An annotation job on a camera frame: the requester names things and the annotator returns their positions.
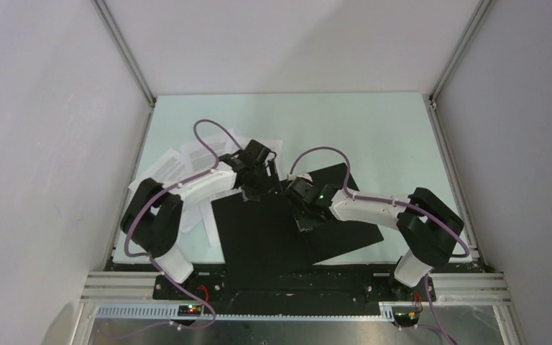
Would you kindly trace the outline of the red and black folder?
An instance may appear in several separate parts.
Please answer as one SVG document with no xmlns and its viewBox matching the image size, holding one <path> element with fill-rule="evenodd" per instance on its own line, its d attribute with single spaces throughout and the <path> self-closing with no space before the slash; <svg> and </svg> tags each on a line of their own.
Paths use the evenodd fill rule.
<svg viewBox="0 0 552 345">
<path fill-rule="evenodd" d="M 240 194 L 212 201 L 226 275 L 237 290 L 255 289 L 279 275 L 383 242 L 378 226 L 328 221 L 300 231 L 281 194 L 245 201 Z"/>
</svg>

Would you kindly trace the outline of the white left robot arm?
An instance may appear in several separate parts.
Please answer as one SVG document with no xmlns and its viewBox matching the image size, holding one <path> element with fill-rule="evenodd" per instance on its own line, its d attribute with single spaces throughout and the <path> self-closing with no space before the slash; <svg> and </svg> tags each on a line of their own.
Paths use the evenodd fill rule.
<svg viewBox="0 0 552 345">
<path fill-rule="evenodd" d="M 208 168 L 180 182 L 142 180 L 120 221 L 125 255 L 148 258 L 171 281 L 170 289 L 179 298 L 192 298 L 198 279 L 178 246 L 184 211 L 229 190 L 239 189 L 251 199 L 272 192 L 277 185 L 275 157 L 269 147 L 252 139 L 232 153 L 213 154 Z"/>
</svg>

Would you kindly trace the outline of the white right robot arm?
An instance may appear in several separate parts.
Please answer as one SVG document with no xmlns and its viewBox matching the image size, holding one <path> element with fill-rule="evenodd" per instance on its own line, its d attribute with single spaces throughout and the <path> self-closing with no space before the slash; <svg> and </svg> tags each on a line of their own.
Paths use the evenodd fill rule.
<svg viewBox="0 0 552 345">
<path fill-rule="evenodd" d="M 297 176 L 284 189 L 302 231 L 316 229 L 327 221 L 355 221 L 398 231 L 408 246 L 391 274 L 389 289 L 398 300 L 408 300 L 418 291 L 420 281 L 433 269 L 454 257 L 461 240 L 463 220 L 427 188 L 416 188 L 402 196 L 382 197 L 327 184 L 316 185 L 306 176 Z"/>
</svg>

